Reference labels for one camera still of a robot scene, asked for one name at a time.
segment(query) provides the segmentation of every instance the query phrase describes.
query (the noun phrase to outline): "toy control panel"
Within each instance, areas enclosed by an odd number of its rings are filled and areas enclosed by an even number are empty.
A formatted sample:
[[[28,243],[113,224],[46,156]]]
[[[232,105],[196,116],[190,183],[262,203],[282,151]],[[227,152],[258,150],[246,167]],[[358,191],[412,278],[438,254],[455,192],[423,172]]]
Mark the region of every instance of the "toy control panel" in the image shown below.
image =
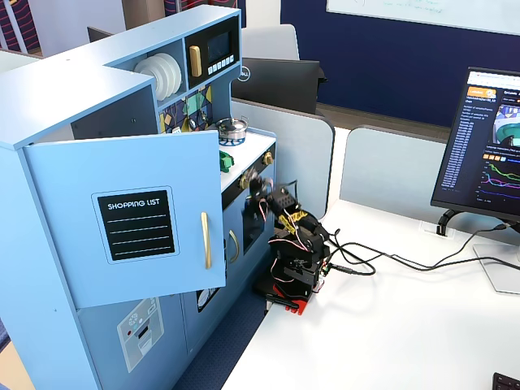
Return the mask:
[[[164,333],[159,298],[146,298],[117,327],[124,360],[131,372]]]

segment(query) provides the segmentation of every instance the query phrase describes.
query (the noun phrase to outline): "red base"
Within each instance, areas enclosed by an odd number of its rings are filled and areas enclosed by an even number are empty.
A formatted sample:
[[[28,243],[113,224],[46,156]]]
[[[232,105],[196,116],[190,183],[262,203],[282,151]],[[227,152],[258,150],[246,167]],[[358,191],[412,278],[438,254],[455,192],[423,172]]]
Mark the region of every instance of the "red base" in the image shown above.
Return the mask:
[[[276,288],[276,285],[273,285],[273,290],[275,290],[275,293],[284,299],[289,299],[292,303],[296,303],[298,305],[298,309],[293,309],[292,307],[285,306],[285,309],[287,311],[291,310],[293,313],[298,313],[298,315],[301,315],[303,313],[303,310],[307,307],[307,301],[302,301],[299,299],[293,300],[290,298],[287,298],[279,289]]]

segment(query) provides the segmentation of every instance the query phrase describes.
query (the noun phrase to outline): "shopping list sign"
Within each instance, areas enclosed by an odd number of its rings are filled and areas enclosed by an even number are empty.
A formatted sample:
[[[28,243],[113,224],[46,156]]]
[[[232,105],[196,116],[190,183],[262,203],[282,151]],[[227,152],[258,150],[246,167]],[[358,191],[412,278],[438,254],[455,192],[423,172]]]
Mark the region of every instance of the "shopping list sign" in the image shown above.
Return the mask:
[[[171,189],[97,193],[97,221],[109,262],[176,253]]]

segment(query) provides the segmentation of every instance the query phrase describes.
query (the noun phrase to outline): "keyboard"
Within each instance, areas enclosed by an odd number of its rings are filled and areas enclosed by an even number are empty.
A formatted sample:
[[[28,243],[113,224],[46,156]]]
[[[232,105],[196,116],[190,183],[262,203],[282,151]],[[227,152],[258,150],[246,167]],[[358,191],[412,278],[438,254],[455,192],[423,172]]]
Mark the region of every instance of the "keyboard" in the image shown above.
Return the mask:
[[[495,373],[493,375],[493,390],[520,390],[520,380]]]

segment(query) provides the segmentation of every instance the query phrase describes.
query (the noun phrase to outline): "desk divider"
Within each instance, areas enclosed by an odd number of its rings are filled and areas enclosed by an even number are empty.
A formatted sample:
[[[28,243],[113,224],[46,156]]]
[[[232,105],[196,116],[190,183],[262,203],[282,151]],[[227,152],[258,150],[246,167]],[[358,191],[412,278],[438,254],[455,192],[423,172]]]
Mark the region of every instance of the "desk divider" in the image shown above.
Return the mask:
[[[241,99],[232,99],[232,115],[252,128],[276,134],[276,180],[298,180],[298,201],[316,218],[327,212],[334,126],[326,118]]]
[[[385,128],[356,128],[347,138],[340,199],[437,223],[445,209],[430,206],[430,200],[444,148],[442,140]],[[498,223],[492,217],[464,213],[448,227],[473,233]],[[512,229],[482,236],[520,245],[520,235]]]

